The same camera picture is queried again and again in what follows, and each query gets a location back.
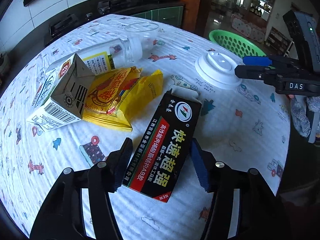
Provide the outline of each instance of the green basket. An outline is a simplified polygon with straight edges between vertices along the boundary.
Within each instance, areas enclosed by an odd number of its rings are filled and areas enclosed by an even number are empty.
[[[266,54],[247,39],[223,30],[214,30],[209,33],[209,39],[225,49],[233,52],[240,58],[245,56],[265,56]]]

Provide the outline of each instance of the black glue box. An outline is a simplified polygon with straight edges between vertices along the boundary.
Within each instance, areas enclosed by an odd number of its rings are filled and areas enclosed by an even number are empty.
[[[189,154],[200,109],[200,102],[167,91],[129,163],[122,184],[167,202]]]

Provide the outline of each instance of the plastic cup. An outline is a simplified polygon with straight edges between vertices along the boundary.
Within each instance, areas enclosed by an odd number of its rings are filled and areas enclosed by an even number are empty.
[[[152,50],[153,42],[158,36],[159,25],[156,23],[134,23],[125,28],[127,37],[139,37],[142,50]]]

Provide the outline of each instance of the stove knob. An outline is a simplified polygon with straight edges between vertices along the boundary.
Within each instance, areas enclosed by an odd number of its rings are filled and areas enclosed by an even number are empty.
[[[90,20],[92,19],[92,13],[87,13],[87,14],[85,15],[85,19],[86,19],[87,21],[90,21]]]

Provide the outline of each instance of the table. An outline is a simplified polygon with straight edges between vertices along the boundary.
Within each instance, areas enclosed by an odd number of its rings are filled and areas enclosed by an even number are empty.
[[[147,22],[135,17],[104,16],[63,36],[17,75],[0,100],[0,199],[18,227],[28,236],[39,208],[51,186],[66,167],[89,168],[80,146],[99,137],[99,149],[107,156],[124,139],[134,150],[162,96],[154,99],[132,120],[133,132],[109,130],[85,121],[42,133],[25,119],[47,67],[70,53],[107,40],[126,39],[125,26]],[[203,150],[231,168],[257,168],[274,193],[279,187],[290,134],[289,101],[261,81],[243,81],[234,91],[205,82],[194,63],[206,51],[216,50],[242,64],[239,57],[192,33],[159,23],[152,54],[137,62],[142,75],[156,69],[164,73],[164,91],[178,85],[200,93],[203,103],[194,133]],[[199,239],[212,194],[200,187],[188,156],[175,189],[162,203],[120,187],[110,194],[117,223],[124,239]],[[94,237],[88,192],[83,190],[84,220],[88,236]]]

